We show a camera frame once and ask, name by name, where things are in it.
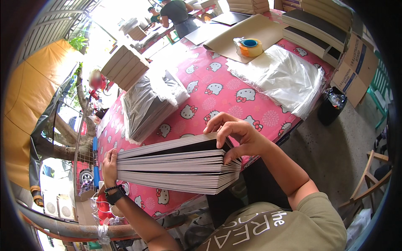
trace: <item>stack of sketchbooks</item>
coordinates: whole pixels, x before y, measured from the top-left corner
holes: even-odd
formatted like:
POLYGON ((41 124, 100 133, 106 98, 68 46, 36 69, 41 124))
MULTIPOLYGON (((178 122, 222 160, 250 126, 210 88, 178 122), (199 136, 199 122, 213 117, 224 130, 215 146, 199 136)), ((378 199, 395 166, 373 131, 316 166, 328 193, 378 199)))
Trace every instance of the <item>stack of sketchbooks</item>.
POLYGON ((343 51, 344 49, 346 32, 313 14, 295 9, 283 13, 282 21, 293 28, 326 42, 338 51, 343 51))
POLYGON ((309 50, 335 68, 338 65, 340 51, 323 40, 291 26, 284 28, 282 33, 284 39, 309 50))
POLYGON ((117 155, 117 179, 198 194, 218 194, 239 178, 242 160, 223 163, 233 145, 216 148, 217 133, 142 146, 117 155))
POLYGON ((352 25, 352 12, 332 0, 301 0, 300 7, 346 32, 352 25))

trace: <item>pink tablecloth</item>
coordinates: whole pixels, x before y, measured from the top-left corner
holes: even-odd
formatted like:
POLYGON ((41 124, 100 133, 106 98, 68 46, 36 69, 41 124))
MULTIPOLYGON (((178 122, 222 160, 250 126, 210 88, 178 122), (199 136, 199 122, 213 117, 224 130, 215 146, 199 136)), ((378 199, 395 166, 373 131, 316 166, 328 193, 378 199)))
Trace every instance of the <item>pink tablecloth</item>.
MULTIPOLYGON (((274 22, 281 22, 281 12, 278 10, 271 10, 264 15, 274 22)), ((309 51, 284 39, 277 44, 316 64, 317 67, 322 66, 326 78, 332 74, 333 67, 309 51)), ((232 76, 227 71, 225 57, 207 51, 202 46, 195 46, 187 39, 182 39, 165 49, 174 50, 177 55, 186 55, 185 60, 169 67, 175 68, 178 78, 191 97, 144 141, 145 145, 201 134, 207 121, 219 112, 227 112, 246 120, 274 142, 300 121, 300 118, 276 106, 267 96, 255 92, 250 86, 232 76)), ((108 113, 112 114, 112 119, 102 135, 98 135, 100 162, 106 152, 114 147, 119 152, 140 147, 125 140, 120 98, 108 113)), ((246 156, 243 166, 247 161, 249 158, 246 156)), ((173 212, 200 195, 130 184, 129 196, 149 215, 160 216, 173 212)))

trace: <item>wooden chair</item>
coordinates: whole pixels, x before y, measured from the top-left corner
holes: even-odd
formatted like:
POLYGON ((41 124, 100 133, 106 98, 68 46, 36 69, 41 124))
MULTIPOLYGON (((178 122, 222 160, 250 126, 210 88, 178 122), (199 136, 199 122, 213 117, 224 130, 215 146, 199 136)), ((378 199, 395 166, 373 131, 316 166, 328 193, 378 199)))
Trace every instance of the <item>wooden chair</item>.
POLYGON ((353 209, 350 210, 348 213, 346 213, 346 216, 343 217, 343 223, 345 224, 345 227, 348 227, 353 220, 353 217, 356 215, 356 213, 364 208, 363 206, 363 198, 370 196, 370 201, 371 201, 371 207, 373 209, 373 214, 375 213, 375 207, 374 207, 374 200, 373 200, 373 196, 372 193, 375 191, 379 191, 384 195, 384 191, 381 189, 381 187, 386 184, 391 177, 391 171, 390 170, 381 180, 377 180, 370 172, 370 166, 373 162, 373 159, 378 159, 380 161, 385 161, 388 162, 388 156, 379 154, 379 153, 375 153, 374 150, 372 150, 371 152, 367 152, 367 156, 369 158, 369 160, 367 161, 367 165, 366 168, 364 169, 363 175, 360 178, 360 181, 355 189, 355 191, 353 192, 352 196, 350 197, 350 199, 348 201, 346 201, 345 203, 341 204, 339 206, 339 209, 344 208, 346 206, 349 205, 354 205, 353 209), (366 181, 367 187, 368 189, 361 193, 359 195, 359 191, 361 189, 361 187, 363 186, 363 181, 366 181))

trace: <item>green chair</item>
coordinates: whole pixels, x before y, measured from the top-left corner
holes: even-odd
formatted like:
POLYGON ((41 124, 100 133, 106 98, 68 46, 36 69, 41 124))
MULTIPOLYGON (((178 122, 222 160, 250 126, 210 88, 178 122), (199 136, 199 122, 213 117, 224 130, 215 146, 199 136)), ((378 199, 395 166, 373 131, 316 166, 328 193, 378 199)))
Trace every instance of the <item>green chair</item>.
POLYGON ((170 42, 171 45, 180 40, 179 36, 177 35, 177 32, 176 32, 176 31, 173 31, 173 33, 176 35, 176 37, 172 37, 173 41, 170 40, 170 39, 168 38, 168 36, 166 36, 166 38, 168 39, 168 41, 170 42))
POLYGON ((367 89, 367 93, 370 94, 374 100, 377 109, 382 114, 381 120, 377 123, 375 128, 377 129, 381 123, 386 119, 388 106, 387 104, 392 100, 390 78, 388 77, 387 69, 382 61, 379 51, 375 51, 375 55, 378 57, 378 68, 375 71, 373 80, 370 83, 370 87, 367 89))

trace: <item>trash bin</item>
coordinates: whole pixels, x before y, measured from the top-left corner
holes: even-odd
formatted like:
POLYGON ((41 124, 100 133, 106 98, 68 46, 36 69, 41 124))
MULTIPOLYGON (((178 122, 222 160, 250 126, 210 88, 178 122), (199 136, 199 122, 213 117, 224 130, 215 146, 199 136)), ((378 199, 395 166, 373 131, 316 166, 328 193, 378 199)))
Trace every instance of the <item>trash bin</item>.
POLYGON ((324 91, 324 102, 317 111, 318 120, 328 126, 339 116, 348 98, 336 87, 324 91))

